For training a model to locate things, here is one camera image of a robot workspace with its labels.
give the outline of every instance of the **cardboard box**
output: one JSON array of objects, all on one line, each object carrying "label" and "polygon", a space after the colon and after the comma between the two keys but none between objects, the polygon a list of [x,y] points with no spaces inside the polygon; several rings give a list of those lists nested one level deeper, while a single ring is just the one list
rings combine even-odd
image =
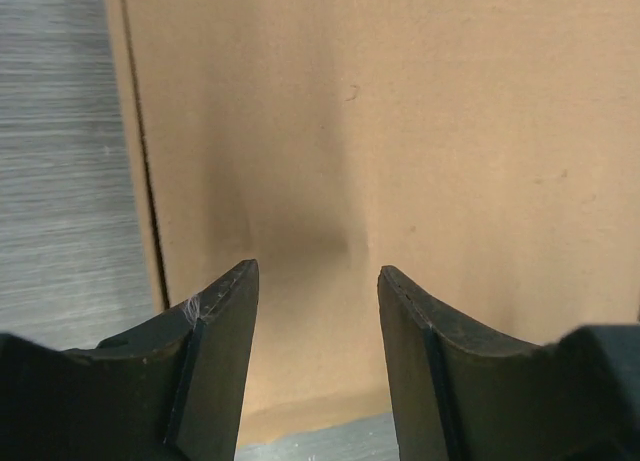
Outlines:
[{"label": "cardboard box", "polygon": [[242,258],[240,442],[389,409],[395,264],[515,336],[632,321],[640,0],[107,0],[159,309]]}]

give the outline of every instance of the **black plastic part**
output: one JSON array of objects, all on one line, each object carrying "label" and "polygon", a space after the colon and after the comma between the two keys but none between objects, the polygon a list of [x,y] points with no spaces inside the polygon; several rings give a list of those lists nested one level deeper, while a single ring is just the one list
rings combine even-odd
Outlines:
[{"label": "black plastic part", "polygon": [[258,302],[243,261],[199,295],[93,350],[0,337],[0,459],[232,461]]},{"label": "black plastic part", "polygon": [[640,326],[538,347],[426,293],[378,282],[401,461],[640,459]]}]

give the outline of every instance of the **cardboard seam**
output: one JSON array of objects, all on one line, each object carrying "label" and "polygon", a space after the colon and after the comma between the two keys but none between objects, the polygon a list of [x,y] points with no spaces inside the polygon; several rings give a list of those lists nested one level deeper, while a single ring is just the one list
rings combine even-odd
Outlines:
[{"label": "cardboard seam", "polygon": [[271,443],[292,433],[343,426],[390,412],[388,384],[359,393],[334,393],[276,404],[251,413],[243,411],[237,445]]},{"label": "cardboard seam", "polygon": [[138,82],[138,70],[135,55],[133,53],[133,39],[131,35],[131,21],[129,18],[129,7],[127,0],[120,0],[120,9],[122,14],[122,24],[124,28],[125,50],[128,57],[131,74],[131,88],[134,97],[135,122],[138,131],[138,139],[142,150],[144,183],[146,188],[147,201],[149,205],[151,236],[154,245],[155,263],[158,270],[158,282],[160,284],[162,309],[169,309],[169,290],[167,287],[166,269],[164,265],[164,257],[162,255],[162,242],[160,240],[160,229],[158,222],[158,214],[156,210],[155,193],[151,181],[151,166],[149,162],[149,154],[147,148],[147,137],[144,127],[144,119],[142,115],[142,99],[140,96],[140,83]]}]

